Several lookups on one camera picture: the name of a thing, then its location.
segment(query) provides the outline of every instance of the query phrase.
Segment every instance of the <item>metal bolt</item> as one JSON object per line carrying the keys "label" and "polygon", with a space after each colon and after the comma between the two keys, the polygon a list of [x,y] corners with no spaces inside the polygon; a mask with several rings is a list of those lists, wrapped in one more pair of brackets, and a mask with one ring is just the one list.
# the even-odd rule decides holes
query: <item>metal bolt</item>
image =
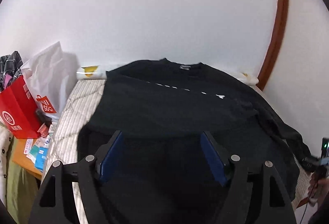
{"label": "metal bolt", "polygon": [[91,162],[91,161],[93,161],[95,159],[95,156],[93,156],[93,155],[87,155],[86,156],[86,161],[87,162]]}
{"label": "metal bolt", "polygon": [[273,163],[271,161],[265,161],[265,165],[267,167],[272,167],[273,166]]}
{"label": "metal bolt", "polygon": [[58,167],[60,165],[60,161],[55,161],[55,162],[53,162],[53,167]]}
{"label": "metal bolt", "polygon": [[240,156],[234,154],[234,155],[231,156],[231,159],[232,159],[233,161],[236,161],[236,162],[237,162],[237,161],[240,161]]}

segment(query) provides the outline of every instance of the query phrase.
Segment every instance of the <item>green fabric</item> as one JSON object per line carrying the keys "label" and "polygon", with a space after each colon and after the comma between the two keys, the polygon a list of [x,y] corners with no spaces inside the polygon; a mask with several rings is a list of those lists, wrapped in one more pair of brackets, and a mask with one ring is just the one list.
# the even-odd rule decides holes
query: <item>green fabric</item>
{"label": "green fabric", "polygon": [[17,224],[27,224],[38,186],[34,176],[12,161],[13,139],[7,153],[7,210]]}

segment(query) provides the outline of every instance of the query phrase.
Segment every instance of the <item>person's hand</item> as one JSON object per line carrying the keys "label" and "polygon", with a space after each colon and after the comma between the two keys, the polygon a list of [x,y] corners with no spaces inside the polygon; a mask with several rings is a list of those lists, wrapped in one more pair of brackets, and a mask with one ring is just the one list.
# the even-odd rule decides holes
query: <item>person's hand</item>
{"label": "person's hand", "polygon": [[317,178],[316,173],[313,173],[310,180],[310,186],[308,188],[308,196],[312,197],[316,193],[316,191],[322,187],[322,191],[317,199],[318,207],[320,207],[329,191],[329,179],[321,179],[318,182],[316,182],[316,178]]}

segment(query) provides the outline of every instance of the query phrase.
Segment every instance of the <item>white print on shirt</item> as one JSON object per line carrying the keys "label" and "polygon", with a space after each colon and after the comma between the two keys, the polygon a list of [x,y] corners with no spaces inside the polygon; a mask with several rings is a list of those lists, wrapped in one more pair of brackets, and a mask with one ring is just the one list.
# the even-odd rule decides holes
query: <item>white print on shirt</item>
{"label": "white print on shirt", "polygon": [[[156,84],[159,85],[159,86],[165,86],[165,87],[170,88],[170,86],[168,86],[168,85],[162,85],[162,84],[158,84],[158,83],[156,83]],[[218,95],[218,94],[216,94],[216,96],[219,97],[219,98],[221,98],[221,99],[224,99],[225,98],[225,95]]]}

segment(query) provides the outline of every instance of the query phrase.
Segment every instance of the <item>white wall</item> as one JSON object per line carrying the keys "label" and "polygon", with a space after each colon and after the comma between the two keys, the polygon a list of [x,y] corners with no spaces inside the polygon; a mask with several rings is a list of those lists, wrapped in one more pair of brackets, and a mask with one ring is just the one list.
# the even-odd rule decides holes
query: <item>white wall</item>
{"label": "white wall", "polygon": [[322,0],[290,0],[286,32],[264,90],[311,153],[329,137],[329,11]]}
{"label": "white wall", "polygon": [[257,75],[276,0],[3,0],[0,55],[60,41],[79,64],[159,59]]}

